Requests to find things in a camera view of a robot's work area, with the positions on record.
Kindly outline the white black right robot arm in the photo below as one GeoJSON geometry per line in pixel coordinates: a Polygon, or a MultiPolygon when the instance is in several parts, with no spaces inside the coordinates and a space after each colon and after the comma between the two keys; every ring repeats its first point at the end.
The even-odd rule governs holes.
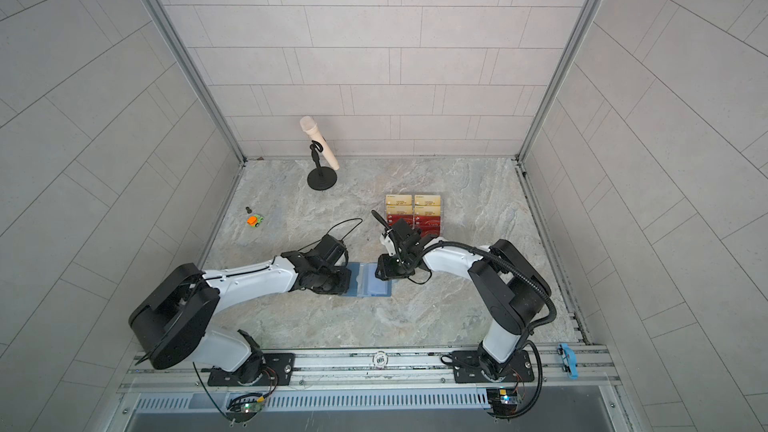
{"type": "Polygon", "coordinates": [[[423,235],[403,219],[390,224],[377,212],[372,215],[384,227],[380,242],[386,248],[378,259],[376,277],[410,279],[421,269],[471,281],[491,316],[473,367],[491,381],[510,376],[513,360],[522,354],[530,335],[557,317],[543,276],[508,240],[472,246],[423,235]]]}

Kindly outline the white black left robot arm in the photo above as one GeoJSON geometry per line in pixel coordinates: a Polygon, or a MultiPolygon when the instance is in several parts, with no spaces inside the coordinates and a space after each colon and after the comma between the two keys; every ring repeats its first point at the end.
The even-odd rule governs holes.
{"type": "Polygon", "coordinates": [[[257,344],[243,332],[211,324],[213,317],[263,296],[310,291],[342,295],[350,286],[349,253],[326,234],[307,251],[289,251],[234,269],[176,267],[130,314],[128,324],[156,370],[191,360],[238,372],[257,356],[257,344]]]}

